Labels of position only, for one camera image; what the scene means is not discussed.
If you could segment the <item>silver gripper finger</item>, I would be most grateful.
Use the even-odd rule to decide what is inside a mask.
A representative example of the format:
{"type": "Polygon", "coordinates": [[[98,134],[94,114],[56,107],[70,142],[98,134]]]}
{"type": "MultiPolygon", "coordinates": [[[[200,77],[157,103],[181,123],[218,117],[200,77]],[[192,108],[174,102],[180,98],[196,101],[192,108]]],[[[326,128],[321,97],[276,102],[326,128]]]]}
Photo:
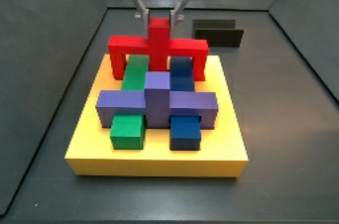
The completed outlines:
{"type": "Polygon", "coordinates": [[[174,29],[177,24],[184,20],[182,11],[188,4],[188,0],[177,0],[174,8],[169,12],[170,29],[174,29]]]}
{"type": "Polygon", "coordinates": [[[141,22],[144,33],[148,33],[149,11],[142,0],[132,0],[132,3],[136,8],[134,19],[141,22]]]}

